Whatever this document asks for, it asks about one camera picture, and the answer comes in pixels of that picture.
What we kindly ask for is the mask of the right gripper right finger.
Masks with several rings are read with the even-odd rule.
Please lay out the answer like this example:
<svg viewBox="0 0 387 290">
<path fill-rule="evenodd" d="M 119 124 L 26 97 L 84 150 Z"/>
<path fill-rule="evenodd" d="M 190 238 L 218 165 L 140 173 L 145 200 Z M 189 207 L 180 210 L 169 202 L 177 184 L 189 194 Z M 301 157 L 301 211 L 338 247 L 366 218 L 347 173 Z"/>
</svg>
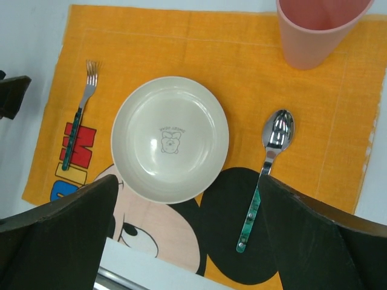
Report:
<svg viewBox="0 0 387 290">
<path fill-rule="evenodd" d="M 386 289 L 386 225 L 259 178 L 262 213 L 284 289 Z"/>
</svg>

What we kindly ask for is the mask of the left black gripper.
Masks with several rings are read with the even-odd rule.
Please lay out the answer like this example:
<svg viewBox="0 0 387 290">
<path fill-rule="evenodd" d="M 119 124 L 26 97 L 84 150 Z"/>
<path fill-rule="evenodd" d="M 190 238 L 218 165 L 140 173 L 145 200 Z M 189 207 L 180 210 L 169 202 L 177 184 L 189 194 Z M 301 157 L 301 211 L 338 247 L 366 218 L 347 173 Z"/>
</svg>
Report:
<svg viewBox="0 0 387 290">
<path fill-rule="evenodd" d="M 19 112 L 25 92 L 31 83 L 28 76 L 5 78 L 1 71 L 1 118 L 13 120 Z"/>
</svg>

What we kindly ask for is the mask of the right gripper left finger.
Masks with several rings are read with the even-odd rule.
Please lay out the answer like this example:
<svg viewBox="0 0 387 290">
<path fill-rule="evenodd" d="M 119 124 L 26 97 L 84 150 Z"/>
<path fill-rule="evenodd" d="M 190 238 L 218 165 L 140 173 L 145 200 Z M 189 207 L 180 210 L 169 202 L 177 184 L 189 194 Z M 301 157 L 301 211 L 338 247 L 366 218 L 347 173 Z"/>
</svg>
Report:
<svg viewBox="0 0 387 290">
<path fill-rule="evenodd" d="M 114 175 L 1 219 L 1 289 L 92 289 L 118 194 Z"/>
</svg>

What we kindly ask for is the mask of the fork with green handle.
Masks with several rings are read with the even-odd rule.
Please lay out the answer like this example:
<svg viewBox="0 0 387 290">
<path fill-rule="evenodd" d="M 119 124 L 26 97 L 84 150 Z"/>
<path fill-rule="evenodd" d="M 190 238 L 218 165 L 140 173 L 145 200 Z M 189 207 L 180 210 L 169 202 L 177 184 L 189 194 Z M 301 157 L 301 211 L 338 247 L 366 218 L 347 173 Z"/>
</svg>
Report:
<svg viewBox="0 0 387 290">
<path fill-rule="evenodd" d="M 92 60 L 86 61 L 86 85 L 83 91 L 82 99 L 79 103 L 79 107 L 73 119 L 73 124 L 71 127 L 71 132 L 69 135 L 68 144 L 66 147 L 66 151 L 65 151 L 65 155 L 62 163 L 62 170 L 64 171 L 68 170 L 70 167 L 71 157 L 76 143 L 78 130 L 82 122 L 82 115 L 83 115 L 84 108 L 86 106 L 88 99 L 95 93 L 95 90 L 97 88 L 98 70 L 99 70 L 99 64 L 96 61 L 92 61 Z"/>
</svg>

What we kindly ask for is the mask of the spoon with green handle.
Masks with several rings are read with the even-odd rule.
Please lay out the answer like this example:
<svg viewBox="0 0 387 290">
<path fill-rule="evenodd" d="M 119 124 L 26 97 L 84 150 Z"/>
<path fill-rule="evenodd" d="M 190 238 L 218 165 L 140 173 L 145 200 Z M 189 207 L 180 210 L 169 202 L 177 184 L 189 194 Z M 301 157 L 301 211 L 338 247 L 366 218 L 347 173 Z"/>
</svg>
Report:
<svg viewBox="0 0 387 290">
<path fill-rule="evenodd" d="M 286 109 L 276 111 L 267 120 L 262 131 L 262 144 L 265 149 L 265 160 L 258 179 L 264 175 L 270 174 L 276 157 L 281 152 L 286 150 L 291 144 L 294 132 L 294 118 L 291 112 Z M 255 191 L 236 244 L 237 253 L 243 253 L 245 251 L 250 233 L 252 232 L 252 228 L 258 214 L 261 204 L 258 183 L 259 181 L 256 183 Z"/>
</svg>

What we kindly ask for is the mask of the cream white plate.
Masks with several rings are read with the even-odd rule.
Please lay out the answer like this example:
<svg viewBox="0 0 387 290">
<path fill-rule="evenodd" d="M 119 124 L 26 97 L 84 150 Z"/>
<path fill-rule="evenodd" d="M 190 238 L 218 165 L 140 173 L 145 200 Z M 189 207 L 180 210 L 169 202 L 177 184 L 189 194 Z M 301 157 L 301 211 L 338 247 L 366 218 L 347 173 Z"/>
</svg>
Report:
<svg viewBox="0 0 387 290">
<path fill-rule="evenodd" d="M 123 182 L 152 202 L 177 204 L 205 191 L 220 174 L 229 127 L 217 98 L 177 76 L 151 80 L 122 103 L 111 155 Z"/>
</svg>

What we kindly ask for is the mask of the orange Mickey Mouse placemat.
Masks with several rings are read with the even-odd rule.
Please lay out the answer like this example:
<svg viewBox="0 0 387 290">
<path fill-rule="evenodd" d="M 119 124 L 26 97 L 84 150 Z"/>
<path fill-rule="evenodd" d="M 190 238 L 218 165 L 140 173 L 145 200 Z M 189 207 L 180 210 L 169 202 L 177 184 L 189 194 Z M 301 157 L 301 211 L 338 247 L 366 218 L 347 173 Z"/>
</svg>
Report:
<svg viewBox="0 0 387 290">
<path fill-rule="evenodd" d="M 23 199 L 47 203 L 61 171 L 87 58 L 102 62 L 102 82 L 86 106 L 85 137 L 74 174 L 90 181 L 111 164 L 109 138 L 125 98 L 150 79 L 198 81 L 223 106 L 230 129 L 226 168 L 257 169 L 259 125 L 291 110 L 296 136 L 273 176 L 353 213 L 359 200 L 386 68 L 386 16 L 364 16 L 315 69 L 286 64 L 273 13 L 154 10 L 72 5 Z"/>
</svg>

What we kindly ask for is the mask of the pink plastic cup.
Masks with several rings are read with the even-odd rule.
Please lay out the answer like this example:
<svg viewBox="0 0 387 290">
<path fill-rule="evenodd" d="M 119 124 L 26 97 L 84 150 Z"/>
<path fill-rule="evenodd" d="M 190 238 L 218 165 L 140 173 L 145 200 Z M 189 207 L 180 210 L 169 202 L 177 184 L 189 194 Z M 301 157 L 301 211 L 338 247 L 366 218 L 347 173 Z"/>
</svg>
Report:
<svg viewBox="0 0 387 290">
<path fill-rule="evenodd" d="M 282 51 L 296 69 L 319 66 L 371 8 L 373 1 L 276 1 Z"/>
</svg>

